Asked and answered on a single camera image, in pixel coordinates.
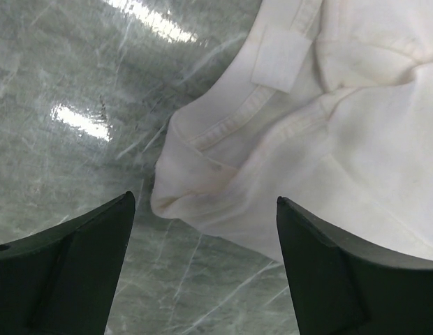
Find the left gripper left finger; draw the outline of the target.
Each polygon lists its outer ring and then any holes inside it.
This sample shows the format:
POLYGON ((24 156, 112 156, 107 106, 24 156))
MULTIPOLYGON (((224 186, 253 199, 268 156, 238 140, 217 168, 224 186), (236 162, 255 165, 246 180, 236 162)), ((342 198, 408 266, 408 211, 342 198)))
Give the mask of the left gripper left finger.
POLYGON ((0 244, 0 334, 104 334, 134 216, 126 192, 0 244))

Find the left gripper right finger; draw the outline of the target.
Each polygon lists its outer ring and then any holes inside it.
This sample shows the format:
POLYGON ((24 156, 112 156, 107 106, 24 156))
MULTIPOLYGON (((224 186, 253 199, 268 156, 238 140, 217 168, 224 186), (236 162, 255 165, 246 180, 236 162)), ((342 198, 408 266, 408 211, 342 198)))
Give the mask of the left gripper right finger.
POLYGON ((301 334, 433 334, 433 260, 384 248, 277 200, 301 334))

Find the cream white t shirt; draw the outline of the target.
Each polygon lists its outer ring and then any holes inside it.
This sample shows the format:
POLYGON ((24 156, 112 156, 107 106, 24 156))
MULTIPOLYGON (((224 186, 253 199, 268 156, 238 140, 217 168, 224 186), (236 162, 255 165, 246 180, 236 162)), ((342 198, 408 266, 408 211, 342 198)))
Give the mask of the cream white t shirt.
POLYGON ((277 199, 433 260, 433 1, 264 1, 170 119, 152 211, 283 260, 277 199))

